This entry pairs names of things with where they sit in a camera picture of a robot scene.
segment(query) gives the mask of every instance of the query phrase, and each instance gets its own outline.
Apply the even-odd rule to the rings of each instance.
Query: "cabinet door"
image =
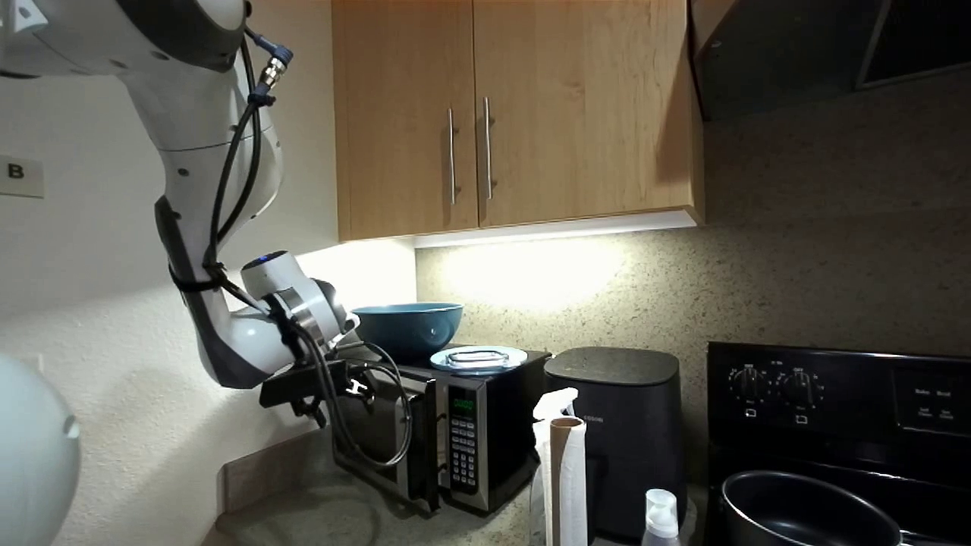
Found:
[[[341,239],[478,226],[471,0],[335,0],[333,35]]]
[[[481,225],[696,214],[686,10],[676,0],[476,0]]]

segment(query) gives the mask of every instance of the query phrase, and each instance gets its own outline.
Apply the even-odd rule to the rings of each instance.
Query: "blue mixing bowl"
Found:
[[[428,358],[455,336],[462,320],[459,303],[402,303],[361,307],[357,336],[388,352],[397,362]]]

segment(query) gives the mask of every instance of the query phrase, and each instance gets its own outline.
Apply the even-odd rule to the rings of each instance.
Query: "granite backsplash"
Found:
[[[705,126],[708,225],[417,252],[458,342],[677,356],[704,479],[710,340],[971,355],[971,71]]]

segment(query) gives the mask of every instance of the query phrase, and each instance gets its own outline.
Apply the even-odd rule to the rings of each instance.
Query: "microwave keypad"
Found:
[[[469,495],[479,490],[476,424],[472,419],[452,417],[452,489]]]

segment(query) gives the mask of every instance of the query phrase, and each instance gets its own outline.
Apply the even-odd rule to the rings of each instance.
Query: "stove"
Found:
[[[731,544],[721,483],[779,470],[842,487],[914,546],[971,545],[971,358],[708,346],[705,544]]]

